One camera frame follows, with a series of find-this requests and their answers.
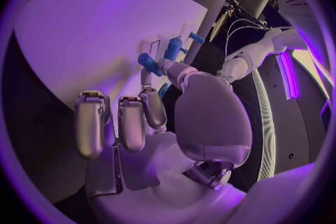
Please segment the purple led strip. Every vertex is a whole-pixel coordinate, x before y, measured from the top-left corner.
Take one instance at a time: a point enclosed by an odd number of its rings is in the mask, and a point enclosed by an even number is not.
[[[280,67],[287,100],[299,98],[300,90],[291,57],[288,53],[283,53],[277,56],[277,61]]]

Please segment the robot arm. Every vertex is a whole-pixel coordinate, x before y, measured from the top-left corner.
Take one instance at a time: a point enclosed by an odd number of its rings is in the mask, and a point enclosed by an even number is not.
[[[228,83],[239,80],[261,66],[268,55],[283,53],[286,49],[307,48],[296,30],[271,29],[260,41],[227,56],[218,75]]]

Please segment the purple light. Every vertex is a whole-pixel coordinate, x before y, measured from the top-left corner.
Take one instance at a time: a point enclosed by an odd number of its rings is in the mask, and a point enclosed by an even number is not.
[[[286,99],[290,100],[299,98],[300,90],[291,57],[288,53],[283,53],[277,56],[277,61],[284,84]]]

